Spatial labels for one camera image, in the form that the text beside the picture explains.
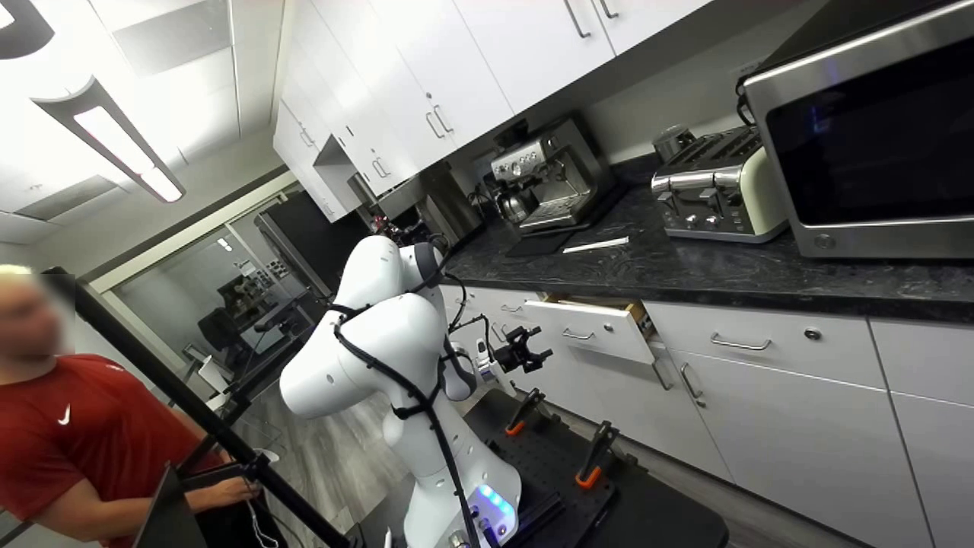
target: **drawer handle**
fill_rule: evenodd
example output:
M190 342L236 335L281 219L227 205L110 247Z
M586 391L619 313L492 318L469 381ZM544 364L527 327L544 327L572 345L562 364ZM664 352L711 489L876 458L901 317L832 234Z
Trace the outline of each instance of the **drawer handle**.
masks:
M581 28L581 21L577 21L577 16L575 16L575 10L572 10L572 0L562 0L562 2L565 2L565 13L568 13L572 23L575 23L575 33L577 33L581 38L586 38L590 29Z
M711 342L716 347L728 347L728 350L739 350L739 352L763 352L763 350L774 347L771 338L767 338L763 345L751 345L751 342L729 342L729 338L725 338L720 332L711 332L709 342Z
M616 18L619 16L619 13L608 10L608 0L600 0L600 2L602 2L605 18Z
M452 134L452 126L445 121L441 107L431 107L431 113L434 113L439 124L441 124L447 134Z
M581 335L581 332L572 332L572 327L560 327L560 335L572 338L572 342L593 342L595 338L593 332Z
M434 113L431 108L425 113L425 124L439 139L445 139L445 134L434 126Z
M694 406L696 406L696 408L705 408L705 391L689 381L686 367L689 367L689 364L683 362L683 367L677 371L677 378L681 378L681 384L686 387Z
M659 390L665 390L665 391L669 391L669 390L672 390L672 384L664 378L659 362L655 362L655 364L652 364L652 371L658 373Z

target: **drawer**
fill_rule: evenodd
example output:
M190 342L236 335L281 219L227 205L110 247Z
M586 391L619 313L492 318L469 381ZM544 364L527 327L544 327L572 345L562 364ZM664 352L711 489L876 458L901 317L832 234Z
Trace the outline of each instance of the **drawer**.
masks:
M644 303L675 360L689 352L879 387L868 318L703 303Z
M616 360L631 364L652 364L655 352L639 318L641 306L600 306L575 302L527 302L527 313L547 327L547 338L575 347L593 364L600 360Z
M489 318L492 332L503 338L517 325L534 325L527 313L527 302L534 302L534 291L504 291L504 290L465 290L469 302Z

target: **upper cabinet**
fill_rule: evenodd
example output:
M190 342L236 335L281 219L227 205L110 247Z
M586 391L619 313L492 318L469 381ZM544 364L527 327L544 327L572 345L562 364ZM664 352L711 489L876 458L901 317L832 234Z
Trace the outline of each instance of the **upper cabinet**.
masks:
M705 6L709 0L590 0L608 33L615 53L633 47L637 41L659 33L686 13Z
M517 113L611 58L590 0L452 2Z
M351 187L351 176L323 164L324 155L318 150L337 150L337 142L316 142L289 104L276 107L274 150L331 221L363 205Z
M515 108L465 29L452 0L370 0L383 35L422 89L422 107L407 113L434 136L434 159L504 121Z
M276 104L383 194L703 2L289 0Z

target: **lower cabinet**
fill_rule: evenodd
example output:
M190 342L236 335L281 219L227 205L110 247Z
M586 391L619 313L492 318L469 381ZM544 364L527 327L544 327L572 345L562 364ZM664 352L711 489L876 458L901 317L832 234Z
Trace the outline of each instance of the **lower cabinet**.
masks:
M623 306L547 303L532 291L469 290L469 313L486 313L492 345L517 325L537 325L532 350L552 355L537 371L512 371L517 390L542 390L551 406L584 421L608 421L619 435L725 479L725 463L675 371L655 355Z
M879 548L931 546L864 318L648 303L733 484Z
M445 287L447 313L458 290ZM974 327L469 290L492 345L537 325L519 390L876 548L967 548ZM474 352L482 325L452 332Z
M937 548L971 548L974 327L873 318Z

